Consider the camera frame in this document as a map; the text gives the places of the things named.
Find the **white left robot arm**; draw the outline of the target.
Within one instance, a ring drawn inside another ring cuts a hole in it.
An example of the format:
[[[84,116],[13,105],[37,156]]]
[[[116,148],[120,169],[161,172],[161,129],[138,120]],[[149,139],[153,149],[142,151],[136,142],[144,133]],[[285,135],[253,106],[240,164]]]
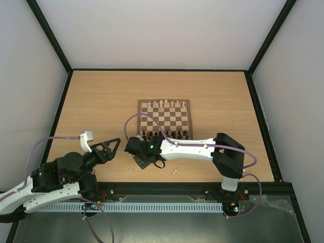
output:
[[[23,188],[18,185],[1,195],[1,216],[31,213],[36,208],[70,198],[100,200],[98,183],[93,174],[96,165],[115,157],[110,148],[93,148],[80,154],[70,152],[34,170]]]

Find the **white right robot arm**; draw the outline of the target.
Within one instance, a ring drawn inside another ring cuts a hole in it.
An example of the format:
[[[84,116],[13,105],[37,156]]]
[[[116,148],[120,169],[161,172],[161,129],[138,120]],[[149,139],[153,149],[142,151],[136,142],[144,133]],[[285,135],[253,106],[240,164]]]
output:
[[[238,193],[242,178],[245,148],[230,136],[218,133],[216,138],[181,140],[154,136],[150,140],[130,137],[125,152],[131,154],[141,169],[157,161],[193,159],[212,162],[222,175],[221,193],[232,198]]]

